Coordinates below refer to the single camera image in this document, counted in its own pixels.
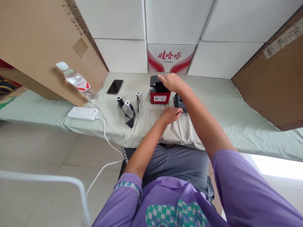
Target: white box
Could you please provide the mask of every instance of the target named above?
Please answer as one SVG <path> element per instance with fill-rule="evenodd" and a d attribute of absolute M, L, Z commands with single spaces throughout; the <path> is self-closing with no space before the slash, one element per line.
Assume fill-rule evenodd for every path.
<path fill-rule="evenodd" d="M 145 39 L 144 0 L 75 0 L 93 38 Z"/>
<path fill-rule="evenodd" d="M 302 4 L 303 0 L 215 0 L 201 39 L 265 43 Z"/>
<path fill-rule="evenodd" d="M 146 40 L 95 39 L 110 72 L 147 73 Z"/>
<path fill-rule="evenodd" d="M 186 73 L 196 45 L 148 45 L 149 71 Z"/>
<path fill-rule="evenodd" d="M 147 43 L 196 45 L 213 1 L 146 0 Z"/>
<path fill-rule="evenodd" d="M 262 45 L 200 41 L 188 75 L 231 79 Z"/>

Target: sunlight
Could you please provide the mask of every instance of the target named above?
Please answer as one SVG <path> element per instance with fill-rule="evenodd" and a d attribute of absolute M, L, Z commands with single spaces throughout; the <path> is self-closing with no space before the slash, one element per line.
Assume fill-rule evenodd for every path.
<path fill-rule="evenodd" d="M 303 162 L 251 155 L 264 175 L 303 180 Z"/>

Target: light green bed sheet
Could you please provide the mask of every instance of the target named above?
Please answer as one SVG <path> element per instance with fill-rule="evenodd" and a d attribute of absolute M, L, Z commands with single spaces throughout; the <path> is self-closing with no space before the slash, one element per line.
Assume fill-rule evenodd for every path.
<path fill-rule="evenodd" d="M 163 109 L 174 106 L 173 92 L 168 104 L 150 103 L 150 76 L 156 74 L 109 73 L 104 86 L 98 92 L 101 101 L 97 105 L 86 104 L 86 107 L 100 110 L 99 116 L 106 121 L 106 137 L 110 141 L 129 148 L 138 147 Z M 245 103 L 231 80 L 184 74 L 180 74 L 180 77 L 189 84 L 216 118 L 238 151 L 303 161 L 303 128 L 280 132 Z M 130 101 L 136 111 L 132 129 L 125 124 L 124 114 L 117 106 L 117 95 L 106 93 L 114 79 L 124 80 L 119 95 L 124 101 Z M 139 105 L 139 114 L 137 91 L 142 93 L 143 98 Z M 67 118 L 66 115 L 72 107 L 67 101 L 45 100 L 27 91 L 0 110 L 0 119 L 51 125 L 104 138 L 104 123 L 101 119 L 86 121 Z M 204 149 L 187 113 L 182 114 L 177 122 L 167 126 L 160 142 Z"/>

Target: wahaha box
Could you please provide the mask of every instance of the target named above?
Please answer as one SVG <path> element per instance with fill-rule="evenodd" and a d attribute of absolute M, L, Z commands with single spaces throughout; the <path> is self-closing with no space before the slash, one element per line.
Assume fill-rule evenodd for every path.
<path fill-rule="evenodd" d="M 186 73 L 196 45 L 148 45 L 149 71 Z"/>

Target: black phone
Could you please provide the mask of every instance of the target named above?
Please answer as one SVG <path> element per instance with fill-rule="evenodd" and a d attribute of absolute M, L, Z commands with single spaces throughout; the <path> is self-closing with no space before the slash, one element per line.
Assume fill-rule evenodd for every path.
<path fill-rule="evenodd" d="M 123 84 L 123 80 L 114 80 L 110 88 L 108 89 L 107 93 L 113 95 L 118 94 L 122 84 Z"/>

